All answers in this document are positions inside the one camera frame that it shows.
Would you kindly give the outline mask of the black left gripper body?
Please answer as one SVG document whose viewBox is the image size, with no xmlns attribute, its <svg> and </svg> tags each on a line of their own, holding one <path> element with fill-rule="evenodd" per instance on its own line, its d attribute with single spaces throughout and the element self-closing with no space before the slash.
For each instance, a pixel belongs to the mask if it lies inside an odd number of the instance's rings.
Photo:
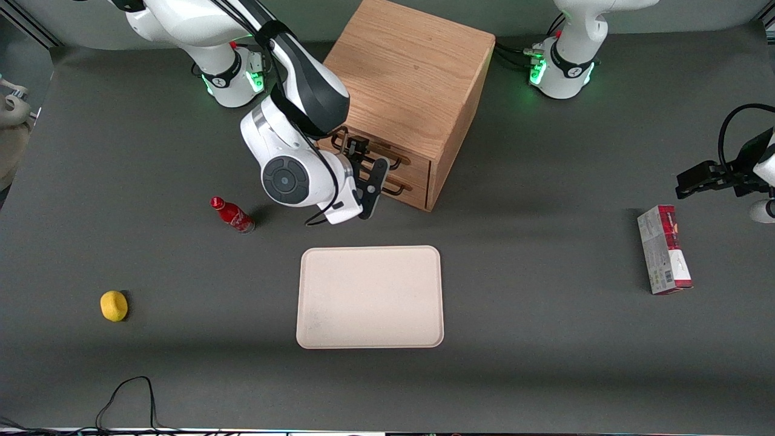
<svg viewBox="0 0 775 436">
<path fill-rule="evenodd" d="M 755 136 L 742 146 L 736 159 L 728 163 L 724 188 L 732 188 L 737 197 L 751 193 L 773 195 L 773 129 Z"/>
</svg>

